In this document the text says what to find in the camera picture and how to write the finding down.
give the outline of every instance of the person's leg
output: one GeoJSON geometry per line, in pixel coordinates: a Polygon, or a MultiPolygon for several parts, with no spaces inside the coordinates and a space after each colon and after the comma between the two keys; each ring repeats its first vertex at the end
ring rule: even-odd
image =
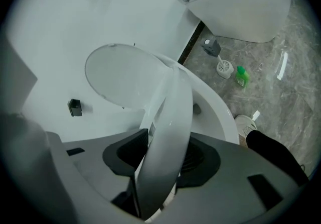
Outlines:
{"type": "Polygon", "coordinates": [[[247,116],[239,115],[235,122],[239,134],[246,138],[248,148],[283,170],[299,186],[308,182],[306,174],[284,145],[257,131],[254,121],[247,116]]]}

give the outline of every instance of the white shoe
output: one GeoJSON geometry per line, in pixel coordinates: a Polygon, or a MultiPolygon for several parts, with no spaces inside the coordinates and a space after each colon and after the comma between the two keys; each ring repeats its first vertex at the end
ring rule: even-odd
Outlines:
{"type": "Polygon", "coordinates": [[[241,135],[244,138],[246,138],[251,131],[257,130],[254,120],[252,120],[248,116],[238,115],[234,120],[239,135],[241,135]]]}

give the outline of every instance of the black wall-mounted holder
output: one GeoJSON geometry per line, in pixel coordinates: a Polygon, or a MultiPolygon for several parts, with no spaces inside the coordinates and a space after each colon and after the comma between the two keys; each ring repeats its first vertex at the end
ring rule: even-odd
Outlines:
{"type": "Polygon", "coordinates": [[[68,108],[71,116],[82,116],[80,100],[71,99],[68,102],[68,108]]]}

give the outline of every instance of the shoe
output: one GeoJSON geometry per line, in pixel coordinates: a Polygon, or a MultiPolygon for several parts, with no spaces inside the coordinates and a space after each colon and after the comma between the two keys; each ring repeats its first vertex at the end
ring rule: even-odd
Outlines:
{"type": "Polygon", "coordinates": [[[234,120],[235,120],[239,135],[244,138],[246,138],[251,131],[257,130],[254,120],[252,120],[248,116],[238,115],[234,120]]]}

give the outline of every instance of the black pants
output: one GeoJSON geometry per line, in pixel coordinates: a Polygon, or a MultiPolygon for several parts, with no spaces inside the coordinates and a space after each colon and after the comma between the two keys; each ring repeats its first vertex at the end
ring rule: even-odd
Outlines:
{"type": "Polygon", "coordinates": [[[253,130],[246,137],[248,148],[257,152],[269,162],[283,170],[299,185],[308,182],[308,178],[289,150],[278,141],[253,130]]]}

